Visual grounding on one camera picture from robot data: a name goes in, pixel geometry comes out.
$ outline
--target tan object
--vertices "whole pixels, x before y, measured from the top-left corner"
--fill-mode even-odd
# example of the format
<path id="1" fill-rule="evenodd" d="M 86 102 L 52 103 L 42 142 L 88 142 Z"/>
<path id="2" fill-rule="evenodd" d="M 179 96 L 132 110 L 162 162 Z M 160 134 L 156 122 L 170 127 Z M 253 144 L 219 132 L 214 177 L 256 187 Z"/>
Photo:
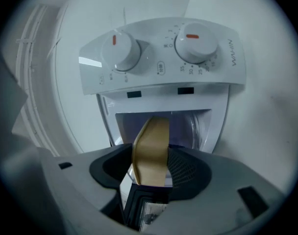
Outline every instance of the tan object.
<path id="1" fill-rule="evenodd" d="M 136 183 L 163 187 L 168 170 L 169 120 L 152 117 L 139 132 L 133 146 Z"/>

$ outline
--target control panel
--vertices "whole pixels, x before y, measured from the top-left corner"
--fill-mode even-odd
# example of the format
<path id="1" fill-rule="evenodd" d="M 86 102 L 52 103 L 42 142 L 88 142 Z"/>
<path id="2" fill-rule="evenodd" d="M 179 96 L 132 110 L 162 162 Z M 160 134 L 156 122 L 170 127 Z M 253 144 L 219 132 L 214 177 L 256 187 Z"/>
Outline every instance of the control panel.
<path id="1" fill-rule="evenodd" d="M 84 94 L 171 83 L 244 84 L 237 32 L 204 20 L 158 18 L 124 25 L 79 52 Z"/>

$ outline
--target white knob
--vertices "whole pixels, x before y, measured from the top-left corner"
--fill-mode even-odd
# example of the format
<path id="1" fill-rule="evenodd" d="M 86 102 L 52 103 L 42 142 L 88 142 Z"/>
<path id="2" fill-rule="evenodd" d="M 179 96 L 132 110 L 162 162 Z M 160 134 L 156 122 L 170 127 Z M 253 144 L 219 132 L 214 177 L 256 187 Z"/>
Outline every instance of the white knob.
<path id="1" fill-rule="evenodd" d="M 182 26 L 175 41 L 178 55 L 186 62 L 198 64 L 208 60 L 217 50 L 215 35 L 200 23 Z"/>
<path id="2" fill-rule="evenodd" d="M 101 55 L 110 69 L 127 71 L 137 64 L 140 47 L 130 34 L 113 31 L 103 43 Z"/>

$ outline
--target label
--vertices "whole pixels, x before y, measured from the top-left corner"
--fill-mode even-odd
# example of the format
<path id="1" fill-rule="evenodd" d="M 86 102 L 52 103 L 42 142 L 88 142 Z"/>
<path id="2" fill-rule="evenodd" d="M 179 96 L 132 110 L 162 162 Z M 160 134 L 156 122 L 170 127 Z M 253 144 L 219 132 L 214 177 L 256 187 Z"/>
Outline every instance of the label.
<path id="1" fill-rule="evenodd" d="M 100 77 L 99 77 L 99 84 L 104 84 L 104 76 L 103 76 L 103 74 L 101 74 Z"/>
<path id="2" fill-rule="evenodd" d="M 157 69 L 158 69 L 157 74 L 160 75 L 160 76 L 163 76 L 165 74 L 165 64 L 164 64 L 164 62 L 159 61 L 157 63 Z"/>
<path id="3" fill-rule="evenodd" d="M 230 55 L 231 55 L 231 60 L 232 60 L 232 66 L 235 66 L 236 65 L 236 57 L 235 57 L 233 40 L 228 39 L 228 45 L 231 50 Z"/>

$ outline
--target red indicator mark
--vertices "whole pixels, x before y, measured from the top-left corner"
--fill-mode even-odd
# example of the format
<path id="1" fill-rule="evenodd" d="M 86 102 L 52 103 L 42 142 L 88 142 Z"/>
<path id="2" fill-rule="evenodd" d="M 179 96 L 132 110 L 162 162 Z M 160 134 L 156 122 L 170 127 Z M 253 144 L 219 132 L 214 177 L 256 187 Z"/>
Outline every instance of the red indicator mark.
<path id="1" fill-rule="evenodd" d="M 187 37 L 187 38 L 196 38 L 196 39 L 199 38 L 198 35 L 193 35 L 193 34 L 187 34 L 186 37 Z"/>

